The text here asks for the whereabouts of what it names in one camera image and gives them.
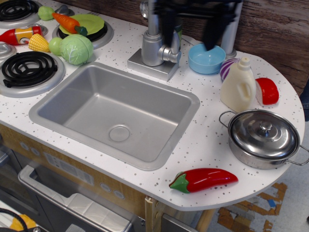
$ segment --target blue bowl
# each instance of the blue bowl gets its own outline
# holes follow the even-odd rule
[[[189,51],[189,66],[197,73],[218,73],[224,60],[225,51],[219,46],[207,51],[205,45],[200,43]]]

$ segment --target sink drain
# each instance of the sink drain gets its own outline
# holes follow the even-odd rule
[[[116,126],[110,131],[110,139],[114,142],[123,142],[130,136],[130,131],[124,126]]]

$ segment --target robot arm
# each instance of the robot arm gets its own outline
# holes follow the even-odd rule
[[[218,4],[208,7],[207,3]],[[158,0],[154,6],[154,14],[159,16],[162,37],[166,46],[170,47],[176,17],[191,17],[207,19],[202,41],[207,50],[213,49],[222,36],[226,26],[234,21],[235,9],[242,0]]]

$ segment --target bottle cap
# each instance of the bottle cap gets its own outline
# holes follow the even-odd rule
[[[242,57],[238,63],[238,68],[243,71],[250,70],[250,58]]]

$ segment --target toy ketchup bottle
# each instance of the toy ketchup bottle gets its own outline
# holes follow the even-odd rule
[[[0,42],[5,42],[10,45],[28,44],[34,34],[42,35],[41,27],[11,29],[0,35]]]
[[[255,95],[256,83],[250,67],[250,59],[242,57],[238,63],[230,66],[229,73],[221,86],[221,101],[239,113],[250,109]]]

